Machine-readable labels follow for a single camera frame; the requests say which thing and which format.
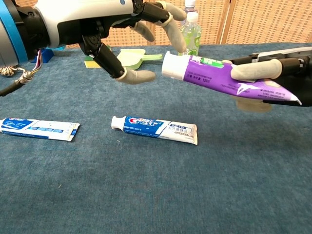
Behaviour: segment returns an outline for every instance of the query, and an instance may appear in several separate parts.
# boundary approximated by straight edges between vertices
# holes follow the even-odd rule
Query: toothpaste tube
[[[239,81],[231,77],[235,65],[199,56],[176,56],[167,52],[162,74],[167,77],[197,84],[233,96],[261,100],[300,100],[290,91],[271,79],[253,82]]]
[[[114,116],[112,119],[112,129],[120,129],[125,133],[135,135],[197,145],[197,126],[195,124],[131,116],[117,118]]]
[[[79,123],[36,119],[5,118],[0,120],[0,132],[5,134],[64,141],[71,141],[79,126]]]

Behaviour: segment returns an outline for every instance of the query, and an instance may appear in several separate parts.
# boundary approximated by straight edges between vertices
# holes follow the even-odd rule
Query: dustpan
[[[160,60],[162,54],[146,55],[144,49],[121,49],[117,59],[130,70],[137,70],[143,61]]]

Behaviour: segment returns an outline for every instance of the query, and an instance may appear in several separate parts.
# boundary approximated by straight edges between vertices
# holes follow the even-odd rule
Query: plastic bottle
[[[189,12],[197,12],[195,5],[196,5],[196,0],[185,0],[184,11],[186,12],[186,14],[188,14]],[[181,21],[180,27],[185,25],[185,23],[186,23],[186,20]]]
[[[181,27],[181,32],[185,38],[187,48],[184,53],[179,53],[179,55],[198,55],[202,30],[197,24],[197,21],[198,13],[189,12],[186,24]]]

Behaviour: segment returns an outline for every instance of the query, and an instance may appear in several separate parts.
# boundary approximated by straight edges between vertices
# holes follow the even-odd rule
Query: wicker partition
[[[37,0],[16,2],[33,6]],[[167,2],[184,7],[184,0]],[[203,29],[201,44],[312,42],[312,0],[197,0],[196,7]],[[156,37],[151,44],[169,44],[161,27],[147,25]],[[111,46],[150,44],[130,29],[113,28],[103,41]]]

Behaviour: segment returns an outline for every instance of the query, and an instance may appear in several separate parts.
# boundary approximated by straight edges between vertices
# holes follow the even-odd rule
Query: blue carpet
[[[205,45],[200,55],[307,45]],[[161,61],[141,67],[154,82],[131,86],[86,69],[79,49],[55,53],[1,98],[0,118],[82,126],[73,142],[0,135],[0,233],[312,233],[312,108],[243,113],[226,94],[163,77]],[[195,123],[198,145],[112,130],[114,115]]]

